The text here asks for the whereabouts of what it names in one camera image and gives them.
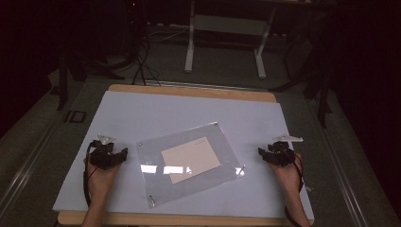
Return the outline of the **person's left hand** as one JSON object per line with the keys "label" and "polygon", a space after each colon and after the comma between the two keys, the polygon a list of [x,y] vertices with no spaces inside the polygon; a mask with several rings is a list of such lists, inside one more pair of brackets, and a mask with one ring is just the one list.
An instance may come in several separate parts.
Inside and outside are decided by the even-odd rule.
{"label": "person's left hand", "polygon": [[86,167],[89,194],[93,200],[95,198],[107,197],[113,189],[114,180],[119,172],[120,165],[103,170],[92,165],[89,160]]}

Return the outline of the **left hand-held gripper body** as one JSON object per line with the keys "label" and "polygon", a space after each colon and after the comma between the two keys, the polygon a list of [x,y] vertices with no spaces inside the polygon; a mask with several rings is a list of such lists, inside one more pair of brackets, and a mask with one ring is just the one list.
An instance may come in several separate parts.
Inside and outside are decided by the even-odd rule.
{"label": "left hand-held gripper body", "polygon": [[113,160],[115,157],[113,153],[113,146],[115,138],[110,136],[99,135],[97,140],[93,140],[90,144],[94,150],[91,153],[90,163],[102,170],[107,170],[115,165]]}

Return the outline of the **white metal desk frame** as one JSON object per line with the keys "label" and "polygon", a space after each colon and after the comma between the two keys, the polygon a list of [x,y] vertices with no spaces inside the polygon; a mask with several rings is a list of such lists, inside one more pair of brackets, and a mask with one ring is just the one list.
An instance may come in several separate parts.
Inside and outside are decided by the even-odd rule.
{"label": "white metal desk frame", "polygon": [[190,73],[193,69],[194,60],[194,34],[196,30],[225,32],[234,34],[260,36],[261,42],[253,51],[255,65],[258,77],[265,79],[267,77],[262,53],[265,48],[266,41],[270,35],[270,29],[276,14],[277,7],[272,7],[268,13],[267,21],[239,19],[212,15],[202,15],[195,12],[195,0],[190,1],[190,18],[189,18],[189,39],[186,52],[184,71]]}

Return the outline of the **clear acrylic photo frame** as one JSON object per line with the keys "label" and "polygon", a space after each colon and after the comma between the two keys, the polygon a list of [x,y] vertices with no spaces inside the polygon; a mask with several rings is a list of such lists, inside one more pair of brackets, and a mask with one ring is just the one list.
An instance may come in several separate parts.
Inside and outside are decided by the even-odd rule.
{"label": "clear acrylic photo frame", "polygon": [[[220,166],[173,184],[164,174],[162,151],[206,137],[220,161]],[[213,122],[187,131],[151,138],[137,143],[148,205],[155,208],[192,194],[231,182],[245,175],[245,166],[236,158],[219,123]]]}

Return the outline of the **black floor stand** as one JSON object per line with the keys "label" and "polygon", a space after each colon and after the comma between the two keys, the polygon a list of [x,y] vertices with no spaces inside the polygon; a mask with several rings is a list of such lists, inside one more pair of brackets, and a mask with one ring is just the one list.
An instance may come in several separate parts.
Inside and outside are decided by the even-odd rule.
{"label": "black floor stand", "polygon": [[325,114],[328,110],[327,98],[329,90],[329,80],[331,76],[328,65],[327,55],[323,50],[321,36],[324,34],[324,27],[330,18],[328,12],[309,12],[302,31],[292,42],[289,50],[286,52],[284,60],[286,69],[288,69],[288,56],[295,46],[301,46],[306,40],[309,40],[312,47],[305,57],[302,66],[294,72],[289,82],[270,88],[272,92],[283,92],[295,85],[307,82],[303,91],[304,97],[313,99],[319,96],[319,107],[317,118],[321,126],[325,129]]}
{"label": "black floor stand", "polygon": [[108,65],[101,64],[84,54],[70,48],[67,45],[60,46],[59,55],[59,106],[58,111],[61,111],[68,100],[68,72],[71,72],[74,79],[84,81],[86,79],[86,73],[82,67],[83,64],[88,65],[90,68],[97,70],[101,75],[106,76],[110,79],[123,79],[112,72],[113,69],[122,68],[127,66],[132,61],[132,57],[126,58],[121,62]]}

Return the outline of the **metal floor rail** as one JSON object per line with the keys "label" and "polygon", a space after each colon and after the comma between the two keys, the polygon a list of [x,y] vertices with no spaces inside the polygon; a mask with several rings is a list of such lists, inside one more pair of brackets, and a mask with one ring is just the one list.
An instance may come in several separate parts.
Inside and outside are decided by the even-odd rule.
{"label": "metal floor rail", "polygon": [[307,108],[309,109],[309,112],[313,116],[314,124],[318,128],[318,131],[320,132],[320,135],[323,138],[325,146],[328,149],[328,155],[330,158],[331,165],[334,169],[334,175],[335,175],[336,181],[338,182],[340,192],[343,196],[344,202],[347,206],[348,213],[351,216],[354,226],[355,227],[368,227],[366,218],[364,217],[364,215],[360,209],[359,203],[357,201],[357,198],[355,197],[354,190],[353,190],[352,186],[350,185],[350,182],[346,176],[346,173],[344,171],[342,164],[340,163],[340,159],[339,159],[337,151],[334,147],[334,144],[331,141],[331,138],[330,138],[328,132],[326,131],[326,129],[323,128],[323,126],[321,125],[321,123],[318,119],[317,102],[315,100],[307,100],[305,103],[306,103]]}
{"label": "metal floor rail", "polygon": [[7,218],[11,207],[24,190],[26,183],[36,168],[38,160],[43,155],[44,148],[47,146],[52,133],[68,115],[68,107],[56,110],[39,139],[28,150],[25,161],[20,165],[7,190],[0,197],[0,224]]}

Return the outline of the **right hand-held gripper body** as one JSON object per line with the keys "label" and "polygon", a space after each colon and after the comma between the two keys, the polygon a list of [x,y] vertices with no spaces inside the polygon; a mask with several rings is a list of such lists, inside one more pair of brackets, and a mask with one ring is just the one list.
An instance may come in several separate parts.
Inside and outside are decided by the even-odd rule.
{"label": "right hand-held gripper body", "polygon": [[281,135],[273,137],[273,144],[268,145],[266,161],[275,166],[287,166],[295,162],[295,152],[289,147],[289,142],[303,142],[302,137]]}

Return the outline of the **small black floor bracket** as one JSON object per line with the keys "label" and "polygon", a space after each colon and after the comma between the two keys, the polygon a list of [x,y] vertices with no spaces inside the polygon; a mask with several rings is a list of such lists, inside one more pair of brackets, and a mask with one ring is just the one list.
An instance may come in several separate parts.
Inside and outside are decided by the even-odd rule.
{"label": "small black floor bracket", "polygon": [[83,123],[87,116],[86,112],[82,111],[68,111],[64,118],[64,123]]}

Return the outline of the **person's right hand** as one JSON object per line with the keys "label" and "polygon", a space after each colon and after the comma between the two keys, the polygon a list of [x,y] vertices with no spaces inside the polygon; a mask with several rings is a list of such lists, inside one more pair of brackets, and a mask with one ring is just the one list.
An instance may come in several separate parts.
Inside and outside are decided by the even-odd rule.
{"label": "person's right hand", "polygon": [[303,163],[301,155],[295,154],[295,162],[287,166],[269,164],[281,188],[286,192],[290,190],[301,191],[303,187]]}

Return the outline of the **photo card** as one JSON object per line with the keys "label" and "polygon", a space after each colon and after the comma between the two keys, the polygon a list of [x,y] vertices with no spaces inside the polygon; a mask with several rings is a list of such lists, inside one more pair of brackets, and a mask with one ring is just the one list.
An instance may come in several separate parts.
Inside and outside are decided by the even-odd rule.
{"label": "photo card", "polygon": [[173,184],[180,183],[220,166],[220,161],[206,137],[162,151],[164,174]]}

